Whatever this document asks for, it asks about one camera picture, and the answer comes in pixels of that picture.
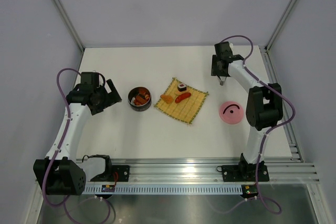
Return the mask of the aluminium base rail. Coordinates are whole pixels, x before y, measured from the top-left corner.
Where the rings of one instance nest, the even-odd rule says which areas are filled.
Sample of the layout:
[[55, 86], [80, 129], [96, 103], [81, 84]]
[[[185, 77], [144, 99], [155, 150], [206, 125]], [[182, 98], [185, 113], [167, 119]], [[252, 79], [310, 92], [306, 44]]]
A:
[[[129, 165], [129, 182], [136, 184], [219, 184], [221, 165], [235, 165], [238, 158], [146, 158], [113, 159], [114, 165]], [[316, 168], [299, 159], [265, 160], [274, 184], [318, 184]]]

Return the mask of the bamboo mat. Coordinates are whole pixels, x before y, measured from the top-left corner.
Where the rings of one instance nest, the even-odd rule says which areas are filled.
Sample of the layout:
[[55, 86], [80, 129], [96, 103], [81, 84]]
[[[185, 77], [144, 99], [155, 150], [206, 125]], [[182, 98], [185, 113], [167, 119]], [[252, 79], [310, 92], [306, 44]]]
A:
[[163, 92], [164, 95], [173, 97], [174, 101], [171, 104], [167, 104], [159, 98], [154, 107], [172, 119], [191, 125], [204, 105], [209, 93], [187, 85], [186, 92], [190, 92], [191, 96], [180, 103], [175, 103], [176, 97], [180, 95], [177, 89], [179, 83], [182, 83], [182, 81], [173, 77], [171, 83]]

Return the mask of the orange cheese wedge toy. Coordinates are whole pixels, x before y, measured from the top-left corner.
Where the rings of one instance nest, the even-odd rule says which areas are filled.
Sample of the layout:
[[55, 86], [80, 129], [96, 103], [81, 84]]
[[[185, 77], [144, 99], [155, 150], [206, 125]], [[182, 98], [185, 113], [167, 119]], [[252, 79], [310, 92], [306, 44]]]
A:
[[164, 94], [162, 94], [162, 95], [160, 95], [160, 98], [161, 98], [164, 102], [166, 102], [167, 104], [171, 104], [171, 103], [174, 101], [173, 97], [170, 96], [170, 95], [164, 95]]

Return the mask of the pink round lid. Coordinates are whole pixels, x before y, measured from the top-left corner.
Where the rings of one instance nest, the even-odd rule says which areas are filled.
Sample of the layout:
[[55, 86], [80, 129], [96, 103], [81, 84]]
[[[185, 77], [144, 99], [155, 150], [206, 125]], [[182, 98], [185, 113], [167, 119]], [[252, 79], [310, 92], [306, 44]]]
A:
[[240, 123], [244, 118], [244, 108], [237, 102], [227, 101], [219, 107], [219, 117], [227, 124]]

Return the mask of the left frame post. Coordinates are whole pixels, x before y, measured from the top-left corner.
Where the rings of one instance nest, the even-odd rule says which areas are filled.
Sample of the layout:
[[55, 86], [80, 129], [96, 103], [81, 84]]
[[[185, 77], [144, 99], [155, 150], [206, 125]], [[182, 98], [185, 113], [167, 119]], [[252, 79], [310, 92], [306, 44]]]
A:
[[72, 39], [74, 40], [75, 44], [77, 45], [78, 49], [80, 50], [81, 53], [84, 53], [85, 46], [83, 45], [62, 1], [61, 0], [51, 0], [51, 1], [54, 4], [57, 12], [59, 13], [64, 25], [68, 29], [68, 32], [71, 35]]

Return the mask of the red sausage toy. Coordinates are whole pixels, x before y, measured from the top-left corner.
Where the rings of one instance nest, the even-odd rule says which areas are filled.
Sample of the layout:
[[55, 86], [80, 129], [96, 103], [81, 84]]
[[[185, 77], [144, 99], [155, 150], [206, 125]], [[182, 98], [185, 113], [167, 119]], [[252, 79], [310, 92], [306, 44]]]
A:
[[175, 103], [180, 103], [182, 102], [183, 100], [189, 98], [191, 96], [191, 93], [190, 92], [185, 92], [181, 95], [179, 95], [178, 97], [176, 97], [175, 99]]

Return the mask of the right frame post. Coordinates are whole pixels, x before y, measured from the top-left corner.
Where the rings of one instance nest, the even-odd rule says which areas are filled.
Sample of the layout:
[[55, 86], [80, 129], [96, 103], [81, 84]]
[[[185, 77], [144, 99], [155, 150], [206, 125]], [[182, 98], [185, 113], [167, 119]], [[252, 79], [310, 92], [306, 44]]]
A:
[[275, 44], [277, 38], [281, 34], [287, 20], [289, 19], [291, 13], [293, 12], [295, 6], [298, 4], [299, 0], [289, 0], [288, 4], [286, 5], [285, 10], [283, 11], [279, 21], [277, 22], [270, 38], [268, 39], [265, 45], [265, 51], [267, 53], [270, 52], [272, 46]]

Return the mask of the sushi roll toy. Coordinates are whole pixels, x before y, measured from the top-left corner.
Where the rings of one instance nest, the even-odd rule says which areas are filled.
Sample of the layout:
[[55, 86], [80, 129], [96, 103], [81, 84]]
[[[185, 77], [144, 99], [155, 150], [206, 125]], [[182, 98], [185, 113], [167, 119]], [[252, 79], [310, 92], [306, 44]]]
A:
[[178, 92], [184, 92], [187, 90], [187, 85], [184, 83], [179, 83], [177, 85]]

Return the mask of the frame post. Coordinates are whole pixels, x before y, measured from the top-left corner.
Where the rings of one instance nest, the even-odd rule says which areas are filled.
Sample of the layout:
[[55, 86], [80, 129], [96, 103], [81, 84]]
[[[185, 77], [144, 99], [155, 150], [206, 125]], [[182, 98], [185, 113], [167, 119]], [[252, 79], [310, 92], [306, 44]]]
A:
[[265, 45], [265, 51], [267, 53], [270, 52], [272, 46], [275, 44], [277, 38], [281, 34], [287, 20], [289, 19], [291, 13], [293, 12], [295, 6], [298, 4], [299, 0], [289, 0], [288, 4], [286, 5], [285, 10], [283, 11], [279, 21], [277, 22], [270, 38], [268, 39]]
[[84, 53], [85, 46], [83, 45], [62, 1], [61, 0], [51, 0], [51, 1], [54, 4], [57, 12], [59, 13], [64, 25], [68, 29], [68, 32], [71, 35], [72, 39], [74, 40], [75, 44], [77, 45], [78, 49], [80, 50], [81, 53]]

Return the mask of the round metal lunch box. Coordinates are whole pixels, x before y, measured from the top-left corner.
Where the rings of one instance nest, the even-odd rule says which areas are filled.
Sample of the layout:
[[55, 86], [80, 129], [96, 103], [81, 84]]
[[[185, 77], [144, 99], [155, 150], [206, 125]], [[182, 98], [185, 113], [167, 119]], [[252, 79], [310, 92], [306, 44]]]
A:
[[145, 87], [135, 87], [128, 93], [130, 107], [138, 112], [147, 110], [152, 104], [150, 91]]

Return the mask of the brown rectangular food toy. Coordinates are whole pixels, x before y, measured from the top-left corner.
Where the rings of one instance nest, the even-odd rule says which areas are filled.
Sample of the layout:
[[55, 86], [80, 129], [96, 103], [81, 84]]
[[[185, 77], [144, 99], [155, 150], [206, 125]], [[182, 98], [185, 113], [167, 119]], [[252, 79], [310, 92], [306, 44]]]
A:
[[135, 105], [140, 106], [140, 105], [146, 104], [146, 100], [143, 100], [143, 99], [140, 99], [140, 98], [134, 98], [133, 103]]

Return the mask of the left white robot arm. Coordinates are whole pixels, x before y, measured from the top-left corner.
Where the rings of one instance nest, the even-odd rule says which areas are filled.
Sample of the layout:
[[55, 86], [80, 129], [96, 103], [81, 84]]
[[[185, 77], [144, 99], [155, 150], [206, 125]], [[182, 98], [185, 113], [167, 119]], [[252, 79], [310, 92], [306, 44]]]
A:
[[107, 181], [115, 178], [108, 155], [88, 155], [76, 163], [77, 149], [87, 121], [104, 109], [121, 102], [111, 79], [98, 72], [81, 72], [80, 83], [68, 95], [65, 115], [56, 139], [45, 158], [37, 159], [33, 171], [44, 196], [81, 195], [86, 182], [94, 178]]

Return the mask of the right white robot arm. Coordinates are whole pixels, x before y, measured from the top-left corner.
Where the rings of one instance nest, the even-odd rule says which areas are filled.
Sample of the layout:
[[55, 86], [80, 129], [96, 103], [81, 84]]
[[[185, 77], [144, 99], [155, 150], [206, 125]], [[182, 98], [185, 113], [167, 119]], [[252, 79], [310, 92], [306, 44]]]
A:
[[215, 44], [212, 56], [211, 75], [220, 82], [227, 77], [234, 78], [247, 92], [245, 116], [250, 125], [245, 150], [238, 164], [222, 165], [219, 169], [225, 182], [269, 181], [263, 152], [267, 130], [275, 127], [283, 117], [281, 86], [278, 83], [262, 84], [252, 72], [246, 70], [241, 55], [232, 52], [228, 42]]

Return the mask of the metal tongs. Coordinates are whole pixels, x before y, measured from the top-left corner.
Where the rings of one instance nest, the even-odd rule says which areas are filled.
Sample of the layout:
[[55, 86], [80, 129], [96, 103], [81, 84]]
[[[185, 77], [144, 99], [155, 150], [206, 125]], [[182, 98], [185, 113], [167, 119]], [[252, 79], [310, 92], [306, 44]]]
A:
[[218, 82], [220, 86], [223, 86], [226, 82], [227, 77], [217, 76]]

